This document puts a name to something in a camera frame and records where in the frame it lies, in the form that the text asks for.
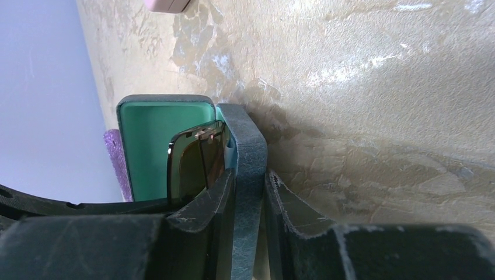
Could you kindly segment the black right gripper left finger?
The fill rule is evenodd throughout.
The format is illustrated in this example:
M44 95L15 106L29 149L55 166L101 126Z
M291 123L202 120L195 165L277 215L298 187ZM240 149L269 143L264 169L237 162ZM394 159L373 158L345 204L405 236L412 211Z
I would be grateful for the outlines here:
M235 174L162 199L71 205L1 187L2 279L229 279Z

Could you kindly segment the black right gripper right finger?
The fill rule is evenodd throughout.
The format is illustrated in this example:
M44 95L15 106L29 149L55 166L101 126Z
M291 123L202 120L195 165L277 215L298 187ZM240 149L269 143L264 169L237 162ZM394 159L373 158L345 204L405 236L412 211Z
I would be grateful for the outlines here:
M265 221L273 279L493 279L494 247L459 224L339 224L268 171Z

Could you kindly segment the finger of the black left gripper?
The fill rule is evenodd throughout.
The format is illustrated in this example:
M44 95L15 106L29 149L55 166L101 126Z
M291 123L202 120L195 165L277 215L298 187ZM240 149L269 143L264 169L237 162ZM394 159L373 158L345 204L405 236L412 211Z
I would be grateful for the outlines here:
M167 199L73 204L37 197L1 185L1 216L15 221L27 216L169 214L177 210L178 206L169 204Z

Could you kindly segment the brown frame glasses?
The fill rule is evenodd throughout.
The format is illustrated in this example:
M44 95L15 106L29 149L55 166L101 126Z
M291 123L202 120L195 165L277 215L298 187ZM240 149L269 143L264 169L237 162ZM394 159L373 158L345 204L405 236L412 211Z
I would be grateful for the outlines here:
M167 200L182 204L211 188L225 171L226 125L215 120L176 134L169 143Z

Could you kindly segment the grey glasses case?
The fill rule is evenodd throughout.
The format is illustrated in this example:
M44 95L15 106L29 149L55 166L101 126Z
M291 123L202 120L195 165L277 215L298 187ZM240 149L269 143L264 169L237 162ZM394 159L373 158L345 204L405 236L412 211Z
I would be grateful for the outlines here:
M133 94L116 106L134 201L174 212L157 249L166 279L252 279L266 141L237 104L196 94Z

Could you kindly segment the pink glasses case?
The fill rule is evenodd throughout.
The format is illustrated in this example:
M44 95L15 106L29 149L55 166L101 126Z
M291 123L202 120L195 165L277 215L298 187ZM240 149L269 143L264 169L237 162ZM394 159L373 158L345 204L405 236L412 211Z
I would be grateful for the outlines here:
M144 0L144 5L152 12L177 14L183 12L190 0Z

